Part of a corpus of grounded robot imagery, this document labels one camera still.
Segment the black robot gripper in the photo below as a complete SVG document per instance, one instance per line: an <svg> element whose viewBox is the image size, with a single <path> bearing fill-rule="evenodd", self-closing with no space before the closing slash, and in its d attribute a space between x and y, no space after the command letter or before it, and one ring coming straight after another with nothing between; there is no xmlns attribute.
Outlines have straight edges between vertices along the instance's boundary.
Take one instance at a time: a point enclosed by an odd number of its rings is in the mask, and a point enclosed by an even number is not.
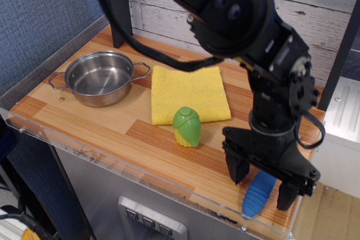
<svg viewBox="0 0 360 240"><path fill-rule="evenodd" d="M298 195L315 191L321 174L299 151L291 130L269 134L228 126L222 133L229 176L236 185L248 175L250 165L273 175L282 181L279 210L288 210Z"/></svg>

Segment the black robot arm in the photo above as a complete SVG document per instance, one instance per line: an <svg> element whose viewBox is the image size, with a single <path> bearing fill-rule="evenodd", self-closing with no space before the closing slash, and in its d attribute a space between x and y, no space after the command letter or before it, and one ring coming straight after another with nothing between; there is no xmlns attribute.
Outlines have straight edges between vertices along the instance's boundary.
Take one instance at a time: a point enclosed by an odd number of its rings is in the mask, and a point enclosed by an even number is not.
<svg viewBox="0 0 360 240"><path fill-rule="evenodd" d="M287 210L311 195L319 171L299 152L303 117L319 91L311 76L309 48L277 14L274 0L174 0L191 15L191 31L211 61L237 60L253 93L250 129L226 127L223 148L231 179L239 183L255 165L281 181L277 207Z"/></svg>

